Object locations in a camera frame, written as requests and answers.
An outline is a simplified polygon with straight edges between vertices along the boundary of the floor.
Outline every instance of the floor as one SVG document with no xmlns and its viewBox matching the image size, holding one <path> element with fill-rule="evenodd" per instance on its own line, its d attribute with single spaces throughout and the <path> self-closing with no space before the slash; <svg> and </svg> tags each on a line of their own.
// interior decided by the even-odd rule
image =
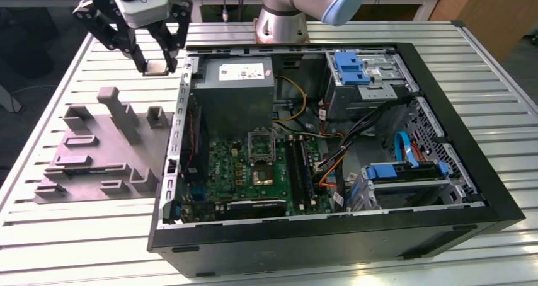
<svg viewBox="0 0 538 286">
<path fill-rule="evenodd" d="M 60 33 L 57 38 L 44 44 L 53 59 L 53 70 L 44 77 L 26 80 L 0 59 L 0 83 L 9 91 L 28 86 L 57 85 L 83 42 L 85 30 L 73 22 L 69 9 L 52 9 L 49 13 Z M 538 103 L 538 46 L 530 43 L 528 38 L 520 40 L 502 66 L 534 102 Z M 8 113 L 4 108 L 0 108 L 0 130 L 2 130 L 0 132 L 0 184 L 8 175 L 6 169 L 17 159 L 52 94 L 53 88 L 51 87 L 32 88 L 16 94 L 18 102 L 26 108 L 18 115 Z"/>
</svg>

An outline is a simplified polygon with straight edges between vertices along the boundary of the motherboard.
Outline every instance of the motherboard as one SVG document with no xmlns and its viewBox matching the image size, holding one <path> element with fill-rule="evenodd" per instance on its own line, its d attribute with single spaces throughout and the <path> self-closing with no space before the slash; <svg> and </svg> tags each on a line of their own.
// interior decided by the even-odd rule
<svg viewBox="0 0 538 286">
<path fill-rule="evenodd" d="M 315 138 L 260 133 L 209 141 L 208 181 L 189 188 L 192 221 L 331 213 L 327 190 L 314 182 Z"/>
</svg>

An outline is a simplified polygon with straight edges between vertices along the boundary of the yellow wire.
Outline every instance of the yellow wire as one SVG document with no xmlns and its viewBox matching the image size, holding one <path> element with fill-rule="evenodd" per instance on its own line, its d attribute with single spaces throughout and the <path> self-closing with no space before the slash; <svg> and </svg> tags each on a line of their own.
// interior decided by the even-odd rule
<svg viewBox="0 0 538 286">
<path fill-rule="evenodd" d="M 299 90 L 300 95 L 303 95 L 303 106 L 300 107 L 300 111 L 299 111 L 293 116 L 291 116 L 291 117 L 287 117 L 287 118 L 283 118 L 283 119 L 275 119 L 275 120 L 272 120 L 272 121 L 275 121 L 275 122 L 284 122 L 284 121 L 293 120 L 293 119 L 295 119 L 296 117 L 299 117 L 299 115 L 304 112 L 304 110 L 305 110 L 305 94 L 304 94 L 304 91 L 303 91 L 303 89 L 300 88 L 300 86 L 299 86 L 289 78 L 287 78 L 287 77 L 284 77 L 284 76 L 275 76 L 275 78 L 281 78 L 281 79 L 284 79 L 288 83 L 291 83 L 292 85 L 295 85 L 295 88 Z"/>
</svg>

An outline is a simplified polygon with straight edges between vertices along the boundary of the robotic arm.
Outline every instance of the robotic arm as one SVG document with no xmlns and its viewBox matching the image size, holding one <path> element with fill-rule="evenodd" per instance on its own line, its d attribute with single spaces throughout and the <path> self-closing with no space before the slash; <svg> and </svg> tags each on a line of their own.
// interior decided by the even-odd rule
<svg viewBox="0 0 538 286">
<path fill-rule="evenodd" d="M 145 76 L 173 73 L 177 50 L 185 46 L 192 2 L 177 0 L 81 1 L 75 18 L 109 50 L 120 49 Z M 260 43 L 303 43 L 307 40 L 305 15 L 328 25 L 343 25 L 355 14 L 362 0 L 263 0 L 255 27 Z M 177 31 L 169 33 L 165 19 L 173 18 Z M 161 60 L 145 60 L 136 44 L 135 29 L 145 28 L 163 50 Z"/>
<path fill-rule="evenodd" d="M 307 39 L 304 13 L 327 25 L 342 26 L 360 3 L 362 0 L 263 0 L 256 39 L 260 43 L 303 43 Z"/>
<path fill-rule="evenodd" d="M 145 76 L 173 73 L 177 66 L 177 50 L 185 46 L 192 2 L 179 0 L 91 0 L 81 1 L 73 11 L 75 18 L 108 50 L 120 49 L 132 59 L 136 69 Z M 168 31 L 164 20 L 173 18 L 177 31 Z M 136 44 L 135 29 L 145 28 L 163 50 L 165 66 L 160 60 L 145 60 Z"/>
</svg>

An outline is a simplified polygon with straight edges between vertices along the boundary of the green circuit board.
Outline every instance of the green circuit board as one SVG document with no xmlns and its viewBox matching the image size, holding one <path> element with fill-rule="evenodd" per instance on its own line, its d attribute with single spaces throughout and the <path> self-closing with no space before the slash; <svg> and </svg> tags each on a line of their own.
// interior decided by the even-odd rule
<svg viewBox="0 0 538 286">
<path fill-rule="evenodd" d="M 269 178 L 271 185 L 253 185 L 252 171 L 259 164 L 248 161 L 248 140 L 213 139 L 209 142 L 209 178 L 205 188 L 207 201 L 229 202 L 240 200 L 284 200 L 287 215 L 330 213 L 330 200 L 326 192 L 316 196 L 316 204 L 300 210 L 292 199 L 292 184 L 287 172 L 285 160 L 287 139 L 275 139 L 273 162 L 264 165 L 263 178 Z M 252 149 L 263 149 L 267 142 L 253 142 Z M 316 141 L 304 140 L 311 163 L 319 160 Z"/>
</svg>

